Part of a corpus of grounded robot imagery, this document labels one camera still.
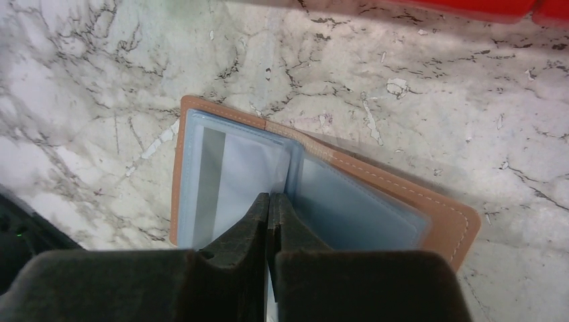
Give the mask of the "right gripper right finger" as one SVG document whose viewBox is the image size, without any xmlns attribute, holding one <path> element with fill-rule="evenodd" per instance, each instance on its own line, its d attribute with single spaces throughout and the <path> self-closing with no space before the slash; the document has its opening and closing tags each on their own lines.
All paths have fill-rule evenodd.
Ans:
<svg viewBox="0 0 569 322">
<path fill-rule="evenodd" d="M 268 264 L 280 321 L 470 321 L 454 271 L 439 255 L 335 251 L 284 194 L 268 206 Z"/>
</svg>

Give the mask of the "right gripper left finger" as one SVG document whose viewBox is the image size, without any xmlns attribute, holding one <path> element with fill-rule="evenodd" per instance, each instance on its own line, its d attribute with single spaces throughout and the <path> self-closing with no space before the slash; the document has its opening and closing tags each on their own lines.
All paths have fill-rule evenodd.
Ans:
<svg viewBox="0 0 569 322">
<path fill-rule="evenodd" d="M 1 297 L 2 321 L 265 321 L 270 197 L 199 250 L 36 256 Z"/>
</svg>

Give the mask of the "tan leather card holder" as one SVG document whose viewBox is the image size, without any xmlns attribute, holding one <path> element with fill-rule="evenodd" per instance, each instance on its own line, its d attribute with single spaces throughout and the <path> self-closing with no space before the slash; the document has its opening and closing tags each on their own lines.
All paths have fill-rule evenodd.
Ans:
<svg viewBox="0 0 569 322">
<path fill-rule="evenodd" d="M 284 190 L 300 220 L 335 250 L 439 254 L 458 269 L 481 227 L 471 207 L 341 152 L 299 130 L 186 95 L 174 158 L 170 240 L 191 245 L 203 132 L 264 138 L 291 153 Z"/>
</svg>

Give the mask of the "red plastic bin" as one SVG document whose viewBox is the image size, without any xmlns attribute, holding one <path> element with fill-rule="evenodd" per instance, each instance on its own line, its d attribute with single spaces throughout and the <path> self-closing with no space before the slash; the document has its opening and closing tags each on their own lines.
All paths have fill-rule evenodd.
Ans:
<svg viewBox="0 0 569 322">
<path fill-rule="evenodd" d="M 534 0 L 394 0 L 389 3 L 451 13 L 468 19 L 516 23 L 534 7 Z"/>
<path fill-rule="evenodd" d="M 568 6 L 568 0 L 536 1 L 531 19 L 541 26 L 568 28 Z"/>
</svg>

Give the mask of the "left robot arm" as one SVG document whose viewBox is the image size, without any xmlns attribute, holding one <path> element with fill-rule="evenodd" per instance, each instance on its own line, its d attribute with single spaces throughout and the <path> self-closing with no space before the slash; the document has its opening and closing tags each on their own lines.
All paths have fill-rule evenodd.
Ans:
<svg viewBox="0 0 569 322">
<path fill-rule="evenodd" d="M 35 256 L 81 246 L 44 219 L 34 208 L 1 187 L 1 294 Z"/>
</svg>

